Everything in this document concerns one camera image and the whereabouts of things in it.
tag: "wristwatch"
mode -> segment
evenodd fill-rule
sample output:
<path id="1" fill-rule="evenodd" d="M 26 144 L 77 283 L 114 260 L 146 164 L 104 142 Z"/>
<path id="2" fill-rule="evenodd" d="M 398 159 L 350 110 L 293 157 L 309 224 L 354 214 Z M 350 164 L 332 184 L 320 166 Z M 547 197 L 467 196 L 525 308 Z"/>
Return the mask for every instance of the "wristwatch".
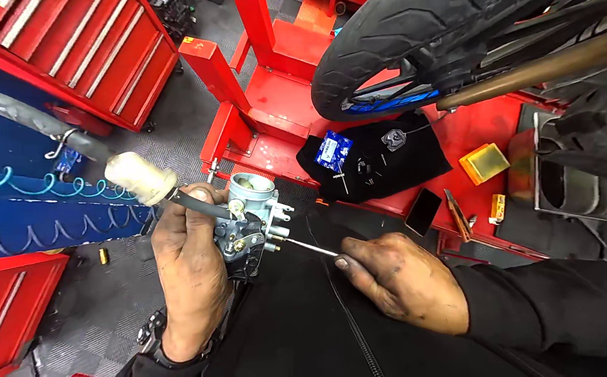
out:
<path id="1" fill-rule="evenodd" d="M 147 356 L 154 360 L 157 364 L 164 366 L 167 369 L 182 369 L 193 364 L 206 360 L 214 343 L 213 337 L 208 341 L 206 349 L 201 351 L 194 359 L 187 362 L 174 362 L 164 354 L 162 350 L 162 335 L 166 330 L 166 314 L 165 309 L 158 310 L 152 314 L 146 324 L 138 331 L 139 354 Z"/>

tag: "carburetor screw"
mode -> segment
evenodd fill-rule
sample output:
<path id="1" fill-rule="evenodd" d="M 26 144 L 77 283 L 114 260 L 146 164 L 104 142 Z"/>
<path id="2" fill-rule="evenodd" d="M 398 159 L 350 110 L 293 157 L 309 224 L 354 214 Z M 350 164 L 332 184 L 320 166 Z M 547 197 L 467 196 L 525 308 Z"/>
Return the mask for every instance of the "carburetor screw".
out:
<path id="1" fill-rule="evenodd" d="M 234 242 L 234 250 L 236 250 L 237 252 L 240 252 L 241 250 L 243 250 L 244 247 L 245 247 L 245 241 L 243 241 L 242 239 Z"/>

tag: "hand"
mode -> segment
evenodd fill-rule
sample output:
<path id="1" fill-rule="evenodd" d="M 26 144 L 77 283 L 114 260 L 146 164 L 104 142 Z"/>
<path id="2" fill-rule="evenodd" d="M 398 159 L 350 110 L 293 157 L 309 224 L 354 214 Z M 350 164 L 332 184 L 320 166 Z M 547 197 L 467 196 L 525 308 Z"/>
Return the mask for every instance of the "hand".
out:
<path id="1" fill-rule="evenodd" d="M 468 331 L 464 292 L 435 256 L 406 235 L 368 242 L 346 237 L 336 266 L 386 315 L 440 333 Z"/>
<path id="2" fill-rule="evenodd" d="M 213 204 L 226 202 L 228 194 L 207 183 L 180 190 Z M 167 307 L 162 349 L 174 362 L 191 360 L 204 349 L 231 294 L 214 229 L 214 217 L 169 202 L 152 233 Z"/>

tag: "blue package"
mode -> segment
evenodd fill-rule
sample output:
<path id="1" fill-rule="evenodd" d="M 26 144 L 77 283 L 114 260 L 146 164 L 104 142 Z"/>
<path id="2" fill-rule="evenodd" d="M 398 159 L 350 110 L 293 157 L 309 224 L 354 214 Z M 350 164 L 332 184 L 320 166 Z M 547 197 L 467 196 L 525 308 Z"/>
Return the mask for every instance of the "blue package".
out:
<path id="1" fill-rule="evenodd" d="M 325 168 L 332 169 L 334 172 L 341 173 L 351 146 L 352 140 L 344 138 L 336 132 L 327 131 L 322 144 L 320 144 L 320 150 L 317 151 L 315 156 L 315 162 Z"/>

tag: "brass screw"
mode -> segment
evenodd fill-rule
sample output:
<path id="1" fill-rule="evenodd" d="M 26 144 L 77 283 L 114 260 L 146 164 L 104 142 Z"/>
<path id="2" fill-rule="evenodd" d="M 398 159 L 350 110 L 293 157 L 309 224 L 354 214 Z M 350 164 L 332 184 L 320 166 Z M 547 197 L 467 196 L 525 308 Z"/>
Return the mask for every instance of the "brass screw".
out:
<path id="1" fill-rule="evenodd" d="M 108 250 L 99 249 L 98 250 L 98 259 L 99 259 L 99 261 L 101 261 L 101 264 L 108 264 Z"/>
<path id="2" fill-rule="evenodd" d="M 242 239 L 234 242 L 234 250 L 236 250 L 237 252 L 240 252 L 241 250 L 243 250 L 244 247 L 245 247 L 245 241 L 243 241 Z"/>

